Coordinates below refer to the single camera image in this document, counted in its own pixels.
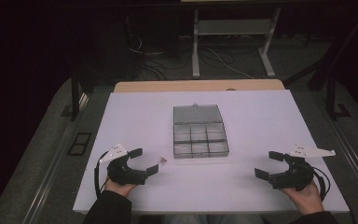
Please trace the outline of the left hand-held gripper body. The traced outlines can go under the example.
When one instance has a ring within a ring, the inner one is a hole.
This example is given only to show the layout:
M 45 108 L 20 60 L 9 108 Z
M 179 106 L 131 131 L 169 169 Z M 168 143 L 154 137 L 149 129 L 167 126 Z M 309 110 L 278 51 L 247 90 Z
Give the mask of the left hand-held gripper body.
M 143 185 L 147 179 L 146 171 L 134 170 L 128 165 L 129 151 L 121 144 L 114 145 L 99 159 L 99 163 L 108 163 L 107 175 L 120 185 Z

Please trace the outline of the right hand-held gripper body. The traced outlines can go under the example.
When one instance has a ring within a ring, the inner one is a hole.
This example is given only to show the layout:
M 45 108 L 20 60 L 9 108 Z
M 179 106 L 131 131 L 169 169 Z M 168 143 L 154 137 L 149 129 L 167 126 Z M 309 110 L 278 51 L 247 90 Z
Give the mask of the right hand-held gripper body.
M 326 190 L 324 179 L 317 173 L 317 168 L 307 163 L 306 159 L 332 157 L 336 155 L 335 150 L 295 145 L 283 155 L 288 170 L 271 176 L 271 185 L 274 189 L 295 188 L 296 191 L 301 191 L 312 182 L 314 177 L 317 177 L 321 189 Z

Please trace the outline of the person's left hand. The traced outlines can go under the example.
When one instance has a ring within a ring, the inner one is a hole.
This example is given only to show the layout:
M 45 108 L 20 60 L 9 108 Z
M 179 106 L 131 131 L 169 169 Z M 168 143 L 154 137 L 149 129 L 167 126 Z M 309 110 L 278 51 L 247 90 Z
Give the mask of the person's left hand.
M 113 182 L 110 178 L 106 179 L 104 185 L 105 190 L 115 192 L 123 197 L 128 197 L 134 188 L 136 188 L 136 185 L 133 184 L 120 185 L 116 182 Z

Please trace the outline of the person's right hand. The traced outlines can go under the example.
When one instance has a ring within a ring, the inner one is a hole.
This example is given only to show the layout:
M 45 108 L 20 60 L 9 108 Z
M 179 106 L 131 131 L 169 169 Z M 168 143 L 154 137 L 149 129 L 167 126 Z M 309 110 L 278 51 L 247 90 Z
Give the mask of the person's right hand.
M 311 182 L 301 191 L 281 189 L 281 192 L 292 201 L 301 215 L 310 215 L 324 211 L 319 190 L 314 182 Z

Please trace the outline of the white table board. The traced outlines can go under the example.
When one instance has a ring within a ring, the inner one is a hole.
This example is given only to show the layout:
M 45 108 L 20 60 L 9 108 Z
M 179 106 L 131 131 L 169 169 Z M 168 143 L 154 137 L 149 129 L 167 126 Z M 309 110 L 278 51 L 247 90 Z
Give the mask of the white table board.
M 173 108 L 218 105 L 229 147 L 225 158 L 176 159 L 173 156 Z M 232 214 L 293 212 L 292 202 L 255 177 L 255 168 L 272 174 L 286 170 L 270 151 L 287 153 L 314 141 L 290 91 L 114 92 L 110 95 L 74 211 L 87 213 L 96 200 L 93 170 L 115 144 L 142 148 L 129 162 L 143 170 L 159 165 L 156 175 L 131 192 L 138 214 Z

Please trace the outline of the clear plastic compartment box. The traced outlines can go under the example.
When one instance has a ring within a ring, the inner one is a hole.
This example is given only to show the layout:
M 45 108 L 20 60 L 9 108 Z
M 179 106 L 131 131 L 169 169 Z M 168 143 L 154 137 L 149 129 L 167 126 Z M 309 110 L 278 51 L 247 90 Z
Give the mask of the clear plastic compartment box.
M 176 159 L 227 157 L 229 147 L 218 105 L 173 108 L 173 156 Z

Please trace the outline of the black metal stand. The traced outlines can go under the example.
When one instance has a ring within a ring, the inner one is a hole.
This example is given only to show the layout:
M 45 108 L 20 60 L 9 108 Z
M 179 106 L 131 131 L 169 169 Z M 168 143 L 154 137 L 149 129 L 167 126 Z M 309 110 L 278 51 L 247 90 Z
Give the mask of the black metal stand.
M 71 99 L 72 99 L 72 115 L 71 121 L 75 121 L 80 113 L 81 96 L 87 90 L 87 79 L 82 67 L 74 62 L 69 63 L 69 71 L 71 75 Z
M 338 41 L 334 41 L 322 59 L 317 62 L 315 73 L 308 84 L 311 91 L 320 91 L 323 85 L 327 84 L 326 112 L 333 120 L 351 115 L 344 104 L 336 103 L 337 75 L 334 73 L 334 68 L 343 50 L 344 47 Z

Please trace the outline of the wooden table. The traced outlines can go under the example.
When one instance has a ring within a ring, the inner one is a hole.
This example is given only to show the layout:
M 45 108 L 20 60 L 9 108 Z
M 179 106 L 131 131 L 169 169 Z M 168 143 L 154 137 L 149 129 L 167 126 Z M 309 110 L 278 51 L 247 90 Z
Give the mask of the wooden table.
M 278 79 L 226 79 L 119 82 L 114 92 L 272 91 L 283 90 Z

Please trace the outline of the white metal stand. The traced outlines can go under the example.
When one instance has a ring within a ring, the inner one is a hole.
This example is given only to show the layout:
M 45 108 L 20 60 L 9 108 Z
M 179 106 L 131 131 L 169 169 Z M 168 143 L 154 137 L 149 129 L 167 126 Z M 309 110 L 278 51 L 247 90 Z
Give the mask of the white metal stand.
M 200 77 L 199 60 L 199 36 L 206 35 L 264 35 L 266 41 L 258 49 L 259 58 L 264 66 L 268 77 L 276 77 L 268 51 L 278 23 L 281 8 L 274 9 L 270 19 L 250 19 L 250 20 L 201 20 L 199 11 L 194 11 L 193 22 L 193 50 L 192 50 L 192 73 L 193 78 Z

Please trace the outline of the black rectangular floor frame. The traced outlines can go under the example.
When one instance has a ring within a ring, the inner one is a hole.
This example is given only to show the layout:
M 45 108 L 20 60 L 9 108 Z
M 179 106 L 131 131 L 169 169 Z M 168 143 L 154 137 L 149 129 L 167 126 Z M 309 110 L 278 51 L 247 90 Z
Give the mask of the black rectangular floor frame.
M 82 156 L 89 145 L 91 133 L 77 133 L 73 144 L 67 151 L 69 156 Z

